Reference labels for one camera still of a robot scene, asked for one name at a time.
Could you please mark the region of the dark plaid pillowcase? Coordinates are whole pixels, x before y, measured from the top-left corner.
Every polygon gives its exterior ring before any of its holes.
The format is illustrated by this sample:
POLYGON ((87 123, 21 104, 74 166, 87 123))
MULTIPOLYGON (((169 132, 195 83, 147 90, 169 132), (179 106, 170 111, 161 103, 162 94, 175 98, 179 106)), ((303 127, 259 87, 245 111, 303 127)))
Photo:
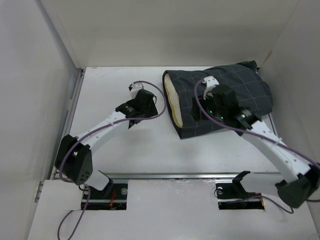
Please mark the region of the dark plaid pillowcase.
POLYGON ((269 85, 254 60, 204 70, 165 70, 162 86, 171 122, 180 139, 248 124, 272 112, 269 85))

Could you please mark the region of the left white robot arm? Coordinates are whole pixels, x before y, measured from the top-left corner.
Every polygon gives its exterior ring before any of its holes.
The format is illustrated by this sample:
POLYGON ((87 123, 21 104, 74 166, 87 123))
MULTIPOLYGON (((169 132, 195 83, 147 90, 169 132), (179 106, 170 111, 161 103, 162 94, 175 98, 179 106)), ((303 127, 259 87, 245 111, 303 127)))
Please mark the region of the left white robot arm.
POLYGON ((115 108, 115 111, 94 128, 77 137, 62 138, 54 163, 67 179, 77 186, 86 185, 101 198, 112 193, 113 180, 95 169, 93 155, 114 136, 137 125, 142 119, 158 115, 156 96, 146 89, 139 89, 135 96, 115 108))

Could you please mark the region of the cream pillow with yellow edge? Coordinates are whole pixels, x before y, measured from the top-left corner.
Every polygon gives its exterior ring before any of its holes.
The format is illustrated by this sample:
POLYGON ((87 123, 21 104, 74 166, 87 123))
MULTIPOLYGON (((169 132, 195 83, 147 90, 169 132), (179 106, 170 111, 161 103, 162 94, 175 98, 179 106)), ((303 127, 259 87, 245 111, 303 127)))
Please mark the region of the cream pillow with yellow edge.
POLYGON ((173 122, 181 129, 183 127, 183 119, 180 108, 180 98, 168 73, 164 75, 164 88, 167 93, 173 122))

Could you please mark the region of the left aluminium rail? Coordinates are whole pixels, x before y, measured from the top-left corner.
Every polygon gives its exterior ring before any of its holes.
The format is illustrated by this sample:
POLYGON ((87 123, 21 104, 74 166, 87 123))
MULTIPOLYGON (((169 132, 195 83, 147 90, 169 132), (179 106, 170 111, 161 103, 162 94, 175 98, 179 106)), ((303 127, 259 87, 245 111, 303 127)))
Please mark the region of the left aluminium rail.
POLYGON ((75 110, 79 100, 85 72, 85 69, 81 69, 77 77, 75 77, 74 75, 71 76, 62 118, 58 127, 58 135, 56 143, 54 145, 53 155, 46 177, 47 180, 56 178, 56 172, 59 171, 66 153, 71 148, 72 143, 75 143, 76 141, 75 137, 70 135, 70 131, 75 116, 75 110))

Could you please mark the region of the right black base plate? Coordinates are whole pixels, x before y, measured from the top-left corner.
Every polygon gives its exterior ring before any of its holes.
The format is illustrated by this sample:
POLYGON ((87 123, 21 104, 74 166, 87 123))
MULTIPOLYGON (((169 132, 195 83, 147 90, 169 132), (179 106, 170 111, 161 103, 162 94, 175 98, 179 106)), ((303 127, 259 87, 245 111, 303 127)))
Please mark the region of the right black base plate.
POLYGON ((215 186, 219 210, 265 209, 260 193, 246 192, 240 184, 232 182, 218 182, 215 186))

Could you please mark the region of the front aluminium rail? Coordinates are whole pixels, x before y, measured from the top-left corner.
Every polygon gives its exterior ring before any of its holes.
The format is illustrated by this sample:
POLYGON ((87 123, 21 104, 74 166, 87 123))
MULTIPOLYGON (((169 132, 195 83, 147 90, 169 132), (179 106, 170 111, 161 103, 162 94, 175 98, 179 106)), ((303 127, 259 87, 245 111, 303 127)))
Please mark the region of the front aluminium rail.
POLYGON ((107 173, 111 179, 127 180, 182 180, 182 179, 233 179, 238 172, 222 173, 107 173))

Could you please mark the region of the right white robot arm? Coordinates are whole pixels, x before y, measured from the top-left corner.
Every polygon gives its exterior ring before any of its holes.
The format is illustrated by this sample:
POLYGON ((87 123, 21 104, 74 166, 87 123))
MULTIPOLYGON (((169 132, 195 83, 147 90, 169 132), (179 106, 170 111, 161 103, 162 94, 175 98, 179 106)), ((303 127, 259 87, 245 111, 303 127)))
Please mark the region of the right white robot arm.
POLYGON ((309 201, 320 186, 319 163, 285 145, 257 112, 240 106, 235 91, 229 86, 207 84, 204 93, 199 94, 199 85, 197 82, 193 89, 193 118, 210 120, 214 125, 236 132, 279 172, 271 176, 244 170, 230 182, 217 183, 218 198, 237 204, 267 194, 279 197, 291 209, 309 201))

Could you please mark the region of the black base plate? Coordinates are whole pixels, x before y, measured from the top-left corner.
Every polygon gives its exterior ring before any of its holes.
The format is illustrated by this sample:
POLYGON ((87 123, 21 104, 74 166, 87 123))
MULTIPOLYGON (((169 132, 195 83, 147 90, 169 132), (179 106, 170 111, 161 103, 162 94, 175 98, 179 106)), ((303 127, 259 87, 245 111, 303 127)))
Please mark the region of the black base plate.
POLYGON ((218 182, 215 186, 219 210, 265 209, 260 193, 246 192, 240 184, 232 182, 218 182))
POLYGON ((115 182, 108 196, 102 196, 91 186, 89 189, 90 197, 86 210, 122 211, 127 209, 128 182, 115 182))

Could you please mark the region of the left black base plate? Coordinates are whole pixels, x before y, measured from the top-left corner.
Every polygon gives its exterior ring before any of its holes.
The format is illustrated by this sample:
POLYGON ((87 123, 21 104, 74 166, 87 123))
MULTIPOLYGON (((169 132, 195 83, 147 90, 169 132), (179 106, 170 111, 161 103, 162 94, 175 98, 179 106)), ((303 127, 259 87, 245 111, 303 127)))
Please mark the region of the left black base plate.
POLYGON ((128 182, 115 182, 108 196, 102 196, 91 186, 89 189, 90 197, 86 210, 122 211, 127 209, 128 182))

